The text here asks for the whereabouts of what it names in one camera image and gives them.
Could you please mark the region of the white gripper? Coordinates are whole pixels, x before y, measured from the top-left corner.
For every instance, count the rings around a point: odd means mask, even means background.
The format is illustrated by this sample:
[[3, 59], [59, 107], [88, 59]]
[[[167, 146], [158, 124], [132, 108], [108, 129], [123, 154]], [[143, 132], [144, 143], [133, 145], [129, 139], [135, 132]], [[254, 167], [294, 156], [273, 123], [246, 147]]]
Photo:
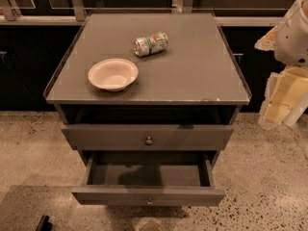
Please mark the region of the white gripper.
[[262, 103], [259, 124], [265, 130], [285, 125], [292, 108], [308, 94], [308, 68], [287, 65], [280, 73], [268, 78], [265, 100]]

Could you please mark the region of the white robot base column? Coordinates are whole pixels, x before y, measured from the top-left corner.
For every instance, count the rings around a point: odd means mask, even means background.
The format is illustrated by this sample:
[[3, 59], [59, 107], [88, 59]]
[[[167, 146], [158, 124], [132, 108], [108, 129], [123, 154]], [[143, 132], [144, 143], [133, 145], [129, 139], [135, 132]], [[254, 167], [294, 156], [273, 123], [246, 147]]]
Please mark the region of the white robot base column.
[[306, 94], [297, 105], [292, 108], [283, 123], [287, 126], [294, 126], [299, 118], [303, 115], [305, 110], [308, 108], [308, 94]]

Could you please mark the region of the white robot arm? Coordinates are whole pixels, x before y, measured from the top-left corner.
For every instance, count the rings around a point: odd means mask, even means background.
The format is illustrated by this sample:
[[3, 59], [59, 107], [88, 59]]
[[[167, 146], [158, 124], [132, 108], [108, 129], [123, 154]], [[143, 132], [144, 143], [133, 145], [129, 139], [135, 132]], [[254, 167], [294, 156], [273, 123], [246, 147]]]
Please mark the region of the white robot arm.
[[293, 126], [308, 106], [308, 0], [296, 0], [283, 19], [254, 47], [272, 51], [285, 65], [267, 81], [259, 124], [265, 130]]

